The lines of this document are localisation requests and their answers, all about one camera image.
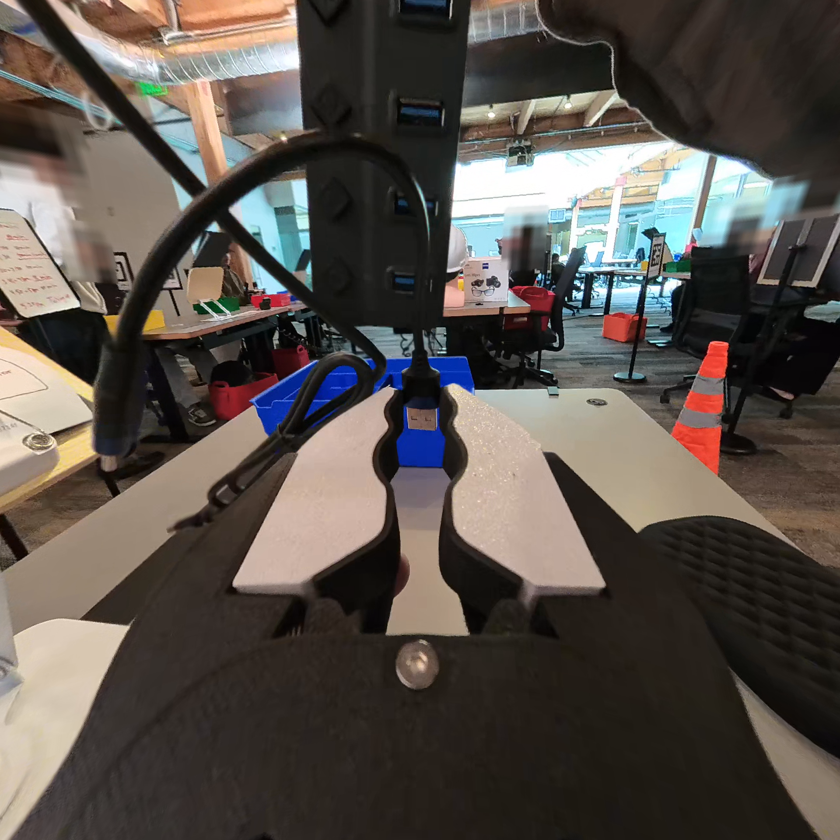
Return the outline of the printed instruction sheet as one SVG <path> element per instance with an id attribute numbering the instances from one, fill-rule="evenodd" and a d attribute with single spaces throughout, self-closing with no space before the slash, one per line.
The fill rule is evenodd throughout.
<path id="1" fill-rule="evenodd" d="M 1 349 L 3 433 L 54 435 L 91 420 L 88 404 L 45 363 L 18 350 Z"/>

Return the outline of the black wrist rest pad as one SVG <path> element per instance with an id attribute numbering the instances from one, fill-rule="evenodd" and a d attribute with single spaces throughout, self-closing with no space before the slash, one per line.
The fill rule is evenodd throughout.
<path id="1" fill-rule="evenodd" d="M 660 521 L 639 535 L 677 570 L 737 677 L 838 759 L 838 573 L 731 518 Z"/>

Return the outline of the red plastic bin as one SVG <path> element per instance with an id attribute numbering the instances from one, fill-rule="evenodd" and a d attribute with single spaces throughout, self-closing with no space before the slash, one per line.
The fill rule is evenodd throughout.
<path id="1" fill-rule="evenodd" d="M 210 403 L 218 420 L 228 422 L 248 410 L 251 400 L 278 384 L 277 374 L 254 373 L 251 381 L 231 385 L 216 381 L 208 386 Z"/>

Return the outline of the white easel board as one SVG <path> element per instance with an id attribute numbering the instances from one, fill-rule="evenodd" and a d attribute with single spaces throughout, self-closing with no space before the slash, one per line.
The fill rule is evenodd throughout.
<path id="1" fill-rule="evenodd" d="M 1 210 L 1 294 L 21 320 L 81 307 L 76 292 L 28 220 L 6 208 Z"/>

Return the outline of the red office chair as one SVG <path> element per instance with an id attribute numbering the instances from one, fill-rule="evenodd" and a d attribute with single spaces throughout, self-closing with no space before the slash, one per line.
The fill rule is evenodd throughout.
<path id="1" fill-rule="evenodd" d="M 512 291 L 528 304 L 529 311 L 506 313 L 502 323 L 501 354 L 506 360 L 518 359 L 511 387 L 518 389 L 526 380 L 555 387 L 556 375 L 543 370 L 541 364 L 543 354 L 564 349 L 562 301 L 543 287 L 514 287 Z"/>

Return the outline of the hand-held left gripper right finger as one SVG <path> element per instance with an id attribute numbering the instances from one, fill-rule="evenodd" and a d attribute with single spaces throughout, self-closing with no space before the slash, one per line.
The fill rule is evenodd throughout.
<path id="1" fill-rule="evenodd" d="M 440 572 L 468 630 L 501 602 L 529 616 L 544 598 L 601 595 L 604 577 L 539 441 L 461 385 L 440 393 L 440 429 Z"/>

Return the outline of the white cardboard box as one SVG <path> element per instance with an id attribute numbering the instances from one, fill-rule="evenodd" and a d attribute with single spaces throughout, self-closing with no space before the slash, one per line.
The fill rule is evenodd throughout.
<path id="1" fill-rule="evenodd" d="M 503 308 L 508 303 L 509 274 L 504 259 L 468 259 L 463 268 L 465 308 Z"/>

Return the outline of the instruction sheet on stand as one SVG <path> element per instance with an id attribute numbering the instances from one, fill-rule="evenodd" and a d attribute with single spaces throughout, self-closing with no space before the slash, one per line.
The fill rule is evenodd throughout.
<path id="1" fill-rule="evenodd" d="M 92 404 L 93 394 L 91 385 L 64 369 L 60 364 L 54 362 L 43 353 L 37 351 L 31 345 L 22 341 L 14 333 L 9 332 L 5 329 L 4 324 L 1 329 L 1 344 L 6 349 L 14 349 L 20 353 L 26 353 L 34 357 L 78 394 L 82 401 L 89 405 Z M 3 514 L 7 513 L 11 509 L 37 496 L 40 492 L 76 474 L 83 467 L 93 464 L 96 460 L 96 454 L 92 448 L 91 435 L 91 421 L 59 432 L 58 443 L 56 445 L 58 459 L 52 466 L 52 469 L 17 488 L 3 493 L 1 496 L 1 512 Z"/>

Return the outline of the black office chair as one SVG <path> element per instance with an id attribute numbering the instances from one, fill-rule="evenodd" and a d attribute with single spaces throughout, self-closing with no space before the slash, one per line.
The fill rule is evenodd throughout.
<path id="1" fill-rule="evenodd" d="M 711 342 L 729 345 L 727 376 L 740 384 L 758 338 L 751 311 L 750 257 L 735 248 L 696 248 L 690 277 L 673 296 L 675 349 L 702 360 Z"/>

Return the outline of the wooden column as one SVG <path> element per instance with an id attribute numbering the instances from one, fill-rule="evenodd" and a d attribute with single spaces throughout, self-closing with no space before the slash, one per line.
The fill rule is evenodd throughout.
<path id="1" fill-rule="evenodd" d="M 203 162 L 206 183 L 212 186 L 226 175 L 228 160 L 210 83 L 200 80 L 185 86 L 185 98 L 198 152 Z"/>

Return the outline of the orange plastic object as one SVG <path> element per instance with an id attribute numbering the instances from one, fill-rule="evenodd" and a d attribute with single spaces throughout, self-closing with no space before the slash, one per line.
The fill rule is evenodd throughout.
<path id="1" fill-rule="evenodd" d="M 713 341 L 692 381 L 671 436 L 717 475 L 729 345 Z"/>

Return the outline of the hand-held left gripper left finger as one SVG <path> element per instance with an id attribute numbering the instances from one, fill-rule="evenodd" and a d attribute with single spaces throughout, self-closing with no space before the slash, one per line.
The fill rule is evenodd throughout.
<path id="1" fill-rule="evenodd" d="M 401 562 L 392 479 L 402 394 L 384 387 L 298 450 L 234 579 L 239 595 L 336 601 L 386 630 Z"/>

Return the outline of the white stand base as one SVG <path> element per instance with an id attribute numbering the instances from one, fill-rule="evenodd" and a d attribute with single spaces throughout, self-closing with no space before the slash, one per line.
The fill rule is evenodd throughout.
<path id="1" fill-rule="evenodd" d="M 57 618 L 14 636 L 2 681 L 1 838 L 12 838 L 78 737 L 126 625 Z"/>

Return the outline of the wooden work table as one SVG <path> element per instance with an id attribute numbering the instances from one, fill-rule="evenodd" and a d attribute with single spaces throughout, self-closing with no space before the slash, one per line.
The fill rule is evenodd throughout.
<path id="1" fill-rule="evenodd" d="M 447 287 L 444 294 L 443 315 L 446 319 L 453 318 L 484 318 L 505 316 L 526 316 L 531 307 L 520 299 L 511 289 L 507 290 L 507 297 L 498 301 L 468 301 L 462 290 Z"/>
<path id="2" fill-rule="evenodd" d="M 188 325 L 164 326 L 146 333 L 143 336 L 143 346 L 148 359 L 146 373 L 161 411 L 161 424 L 166 427 L 166 431 L 150 434 L 144 437 L 143 441 L 155 444 L 190 444 L 196 441 L 196 438 L 189 434 L 179 404 L 156 354 L 159 344 L 186 341 L 199 343 L 205 349 L 212 350 L 239 341 L 245 348 L 247 362 L 255 366 L 257 372 L 273 373 L 273 343 L 270 342 L 269 332 L 277 327 L 278 318 L 304 310 L 306 306 L 301 301 L 294 300 L 285 307 L 268 310 L 248 307 L 233 315 L 205 318 Z"/>

